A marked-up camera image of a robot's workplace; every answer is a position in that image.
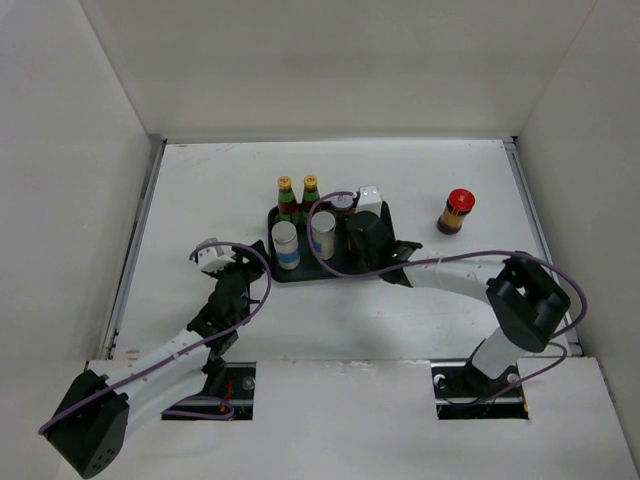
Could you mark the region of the black plastic tray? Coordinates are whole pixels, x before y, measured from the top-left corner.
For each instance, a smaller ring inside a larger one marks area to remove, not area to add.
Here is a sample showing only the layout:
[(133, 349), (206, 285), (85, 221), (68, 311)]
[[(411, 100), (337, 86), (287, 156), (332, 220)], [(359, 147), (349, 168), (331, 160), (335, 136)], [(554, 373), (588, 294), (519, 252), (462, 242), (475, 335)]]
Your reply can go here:
[[(293, 270), (286, 270), (280, 266), (276, 258), (272, 237), (269, 237), (269, 262), (273, 279), (285, 284), (334, 278), (334, 275), (322, 267), (312, 254), (304, 225), (297, 227), (297, 239), (300, 255), (299, 265)], [(362, 274), (367, 271), (363, 259), (348, 247), (348, 234), (344, 218), (337, 220), (334, 255), (327, 263), (333, 269), (349, 275)]]

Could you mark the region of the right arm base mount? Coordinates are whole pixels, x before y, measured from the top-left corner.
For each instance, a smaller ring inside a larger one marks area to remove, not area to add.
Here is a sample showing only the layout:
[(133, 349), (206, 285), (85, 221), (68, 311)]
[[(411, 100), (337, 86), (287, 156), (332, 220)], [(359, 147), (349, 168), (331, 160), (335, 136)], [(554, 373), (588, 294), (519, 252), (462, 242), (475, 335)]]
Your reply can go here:
[(516, 365), (488, 379), (464, 362), (433, 362), (431, 376), (439, 420), (529, 419)]

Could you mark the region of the white-lid sauce jar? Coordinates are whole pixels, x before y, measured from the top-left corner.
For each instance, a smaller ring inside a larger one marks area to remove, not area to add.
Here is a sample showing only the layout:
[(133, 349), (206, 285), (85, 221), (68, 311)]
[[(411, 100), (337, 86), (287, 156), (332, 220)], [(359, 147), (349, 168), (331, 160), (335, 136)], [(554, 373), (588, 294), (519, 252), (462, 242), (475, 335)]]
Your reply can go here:
[(351, 215), (356, 206), (356, 197), (353, 194), (334, 195), (329, 200), (330, 210), (337, 217)]

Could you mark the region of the silver-lid spice canister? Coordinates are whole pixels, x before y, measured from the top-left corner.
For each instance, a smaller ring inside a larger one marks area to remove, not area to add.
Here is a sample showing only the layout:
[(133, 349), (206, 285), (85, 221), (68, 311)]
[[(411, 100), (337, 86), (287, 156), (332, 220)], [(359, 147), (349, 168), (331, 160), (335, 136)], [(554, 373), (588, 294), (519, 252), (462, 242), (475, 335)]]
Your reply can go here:
[(275, 223), (271, 229), (271, 240), (279, 266), (284, 270), (296, 269), (300, 263), (296, 226), (289, 221)]
[(336, 219), (329, 211), (320, 211), (311, 218), (313, 250), (322, 260), (329, 260), (335, 251)]

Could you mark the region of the yellow-cap green-label sauce bottle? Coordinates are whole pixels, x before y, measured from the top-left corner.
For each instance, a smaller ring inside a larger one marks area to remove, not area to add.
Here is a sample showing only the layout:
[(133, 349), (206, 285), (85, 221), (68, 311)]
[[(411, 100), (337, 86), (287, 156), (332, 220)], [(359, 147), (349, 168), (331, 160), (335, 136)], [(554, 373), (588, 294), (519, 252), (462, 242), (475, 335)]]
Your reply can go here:
[(292, 188), (291, 178), (289, 176), (279, 177), (278, 188), (279, 219), (298, 226), (300, 221), (299, 205)]

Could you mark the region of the red-lid chili jar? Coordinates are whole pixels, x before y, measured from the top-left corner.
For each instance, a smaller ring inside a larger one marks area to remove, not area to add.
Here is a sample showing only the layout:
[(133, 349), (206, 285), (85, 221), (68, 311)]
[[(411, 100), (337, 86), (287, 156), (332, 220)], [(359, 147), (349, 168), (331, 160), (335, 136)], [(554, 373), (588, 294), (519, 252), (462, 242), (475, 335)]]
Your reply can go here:
[(443, 213), (437, 221), (437, 228), (447, 235), (458, 233), (475, 203), (476, 199), (471, 191), (464, 188), (452, 190), (447, 197)]

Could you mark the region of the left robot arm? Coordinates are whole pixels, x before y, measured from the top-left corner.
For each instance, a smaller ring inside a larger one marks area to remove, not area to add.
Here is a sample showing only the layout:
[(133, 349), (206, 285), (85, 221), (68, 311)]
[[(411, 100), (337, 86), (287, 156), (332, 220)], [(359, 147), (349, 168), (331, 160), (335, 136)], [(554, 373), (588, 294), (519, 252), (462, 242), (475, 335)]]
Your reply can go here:
[(216, 281), (196, 316), (166, 344), (118, 370), (83, 371), (38, 431), (83, 479), (110, 466), (128, 435), (147, 421), (190, 396), (219, 395), (222, 357), (264, 305), (250, 297), (251, 284), (271, 276), (262, 241), (210, 240), (189, 258)]

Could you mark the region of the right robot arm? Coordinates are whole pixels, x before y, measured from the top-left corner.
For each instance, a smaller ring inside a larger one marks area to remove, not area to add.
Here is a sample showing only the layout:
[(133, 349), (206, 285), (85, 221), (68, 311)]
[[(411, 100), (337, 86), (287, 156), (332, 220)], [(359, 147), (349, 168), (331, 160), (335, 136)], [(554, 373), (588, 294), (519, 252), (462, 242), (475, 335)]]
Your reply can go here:
[(473, 394), (491, 395), (510, 367), (527, 353), (543, 352), (570, 308), (569, 296), (537, 262), (522, 252), (459, 260), (409, 260), (422, 247), (397, 240), (371, 212), (356, 213), (345, 223), (350, 245), (368, 270), (387, 283), (430, 288), (488, 305), (498, 327), (467, 359), (459, 382)]

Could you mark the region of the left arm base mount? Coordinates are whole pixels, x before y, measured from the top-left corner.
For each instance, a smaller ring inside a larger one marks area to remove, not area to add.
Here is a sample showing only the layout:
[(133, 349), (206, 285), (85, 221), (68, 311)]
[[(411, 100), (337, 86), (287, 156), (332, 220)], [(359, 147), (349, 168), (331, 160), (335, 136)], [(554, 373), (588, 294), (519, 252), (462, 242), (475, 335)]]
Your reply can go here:
[(166, 421), (249, 421), (253, 419), (257, 365), (227, 363), (208, 376), (200, 393), (161, 415)]

